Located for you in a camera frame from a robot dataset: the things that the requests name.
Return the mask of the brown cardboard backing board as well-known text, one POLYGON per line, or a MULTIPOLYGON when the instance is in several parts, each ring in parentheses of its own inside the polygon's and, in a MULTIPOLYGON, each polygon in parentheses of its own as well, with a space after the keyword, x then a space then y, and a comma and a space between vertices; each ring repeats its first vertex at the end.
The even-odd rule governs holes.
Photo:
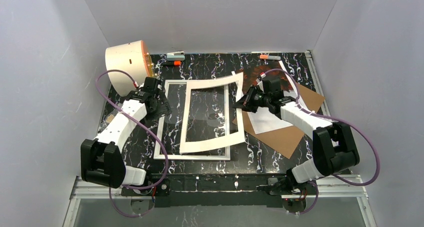
MULTIPOLYGON (((302 105, 310 111, 317 112, 324 103, 325 97, 299 83, 297 84, 297 87, 299 88, 299 93, 302 98, 302 105)), ((295 126, 256 134, 249 119, 248 112, 243 112, 242 116, 245 132, 249 133, 251 136, 282 154, 286 158, 290 158, 292 156, 304 136, 304 132, 295 126)))

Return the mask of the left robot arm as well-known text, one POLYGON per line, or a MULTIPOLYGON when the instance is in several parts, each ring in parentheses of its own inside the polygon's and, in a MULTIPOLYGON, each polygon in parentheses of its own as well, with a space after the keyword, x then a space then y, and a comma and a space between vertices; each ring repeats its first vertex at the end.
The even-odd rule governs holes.
POLYGON ((118 113, 94 139, 85 139, 80 147, 81 178, 90 183, 119 188, 142 187, 146 170, 125 164, 125 143, 144 118, 159 118, 171 109, 160 80, 146 77, 142 86, 128 93, 118 113))

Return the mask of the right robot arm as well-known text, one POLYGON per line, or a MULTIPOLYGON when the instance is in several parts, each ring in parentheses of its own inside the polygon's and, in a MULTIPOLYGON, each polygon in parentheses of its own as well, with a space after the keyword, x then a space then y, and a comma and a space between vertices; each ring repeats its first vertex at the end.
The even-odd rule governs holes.
POLYGON ((282 178, 276 178, 258 190, 275 195, 281 191, 304 188, 309 181, 318 180, 346 170, 360 162, 360 156, 350 126, 341 121, 331 122, 307 113, 296 98, 286 96, 276 78, 264 78, 262 86, 251 85, 233 108, 256 113, 266 108, 280 120, 302 130, 312 139, 312 158, 290 168, 282 178))

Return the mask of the red autumn photo print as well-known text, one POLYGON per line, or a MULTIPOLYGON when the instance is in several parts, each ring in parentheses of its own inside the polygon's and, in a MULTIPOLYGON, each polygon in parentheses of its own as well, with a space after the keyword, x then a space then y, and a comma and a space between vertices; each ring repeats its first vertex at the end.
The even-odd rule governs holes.
MULTIPOLYGON (((255 86, 257 84, 257 77, 261 73, 264 73, 271 69, 282 69, 286 72, 288 71, 288 69, 284 66, 281 60, 269 61, 266 65, 245 69, 243 73, 243 93, 247 93, 251 85, 255 86)), ((292 87, 293 81, 287 78, 284 73, 282 73, 281 71, 272 71, 267 74, 267 77, 270 76, 277 76, 280 78, 280 85, 281 89, 283 90, 284 96, 289 96, 292 98, 297 97, 298 91, 292 87)), ((284 120, 280 120, 277 116, 270 113, 268 108, 266 107, 259 107, 256 113, 249 112, 247 115, 249 117, 255 134, 263 134, 266 132, 293 126, 291 123, 284 120)))

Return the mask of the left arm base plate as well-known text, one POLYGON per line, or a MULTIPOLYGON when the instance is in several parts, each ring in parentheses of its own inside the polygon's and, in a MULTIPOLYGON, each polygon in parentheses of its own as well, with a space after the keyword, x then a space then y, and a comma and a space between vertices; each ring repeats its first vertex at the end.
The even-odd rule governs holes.
POLYGON ((165 178, 158 185, 150 189, 132 189, 123 187, 121 196, 123 197, 167 197, 171 193, 171 180, 165 178))

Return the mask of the white mat board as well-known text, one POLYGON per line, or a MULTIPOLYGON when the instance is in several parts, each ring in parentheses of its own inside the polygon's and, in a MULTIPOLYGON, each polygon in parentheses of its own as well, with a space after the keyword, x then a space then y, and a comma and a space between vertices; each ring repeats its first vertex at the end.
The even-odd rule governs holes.
POLYGON ((243 121, 243 112, 241 109, 236 109, 236 123, 237 123, 237 132, 216 137, 213 139, 207 139, 202 141, 187 141, 187 130, 189 123, 189 113, 190 113, 190 101, 191 101, 191 92, 192 90, 197 89, 209 89, 216 88, 221 86, 227 86, 229 84, 235 83, 237 85, 236 90, 236 99, 240 100, 243 95, 243 82, 244 82, 244 73, 239 72, 226 77, 216 78, 216 79, 201 79, 201 80, 189 80, 186 83, 186 97, 184 103, 184 113, 181 127, 181 139, 179 151, 181 154, 187 153, 196 153, 210 151, 220 148, 225 148, 232 145, 237 145, 245 141, 245 132, 244 132, 244 121, 243 121))

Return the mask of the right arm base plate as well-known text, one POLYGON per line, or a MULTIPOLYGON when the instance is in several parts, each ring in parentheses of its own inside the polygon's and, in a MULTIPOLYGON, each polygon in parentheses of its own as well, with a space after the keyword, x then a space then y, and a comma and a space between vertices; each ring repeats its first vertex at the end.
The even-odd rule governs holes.
POLYGON ((271 196, 299 196, 300 194, 312 195, 317 193, 313 182, 297 183, 287 177, 270 177, 267 179, 266 184, 256 186, 256 190, 265 192, 271 196))

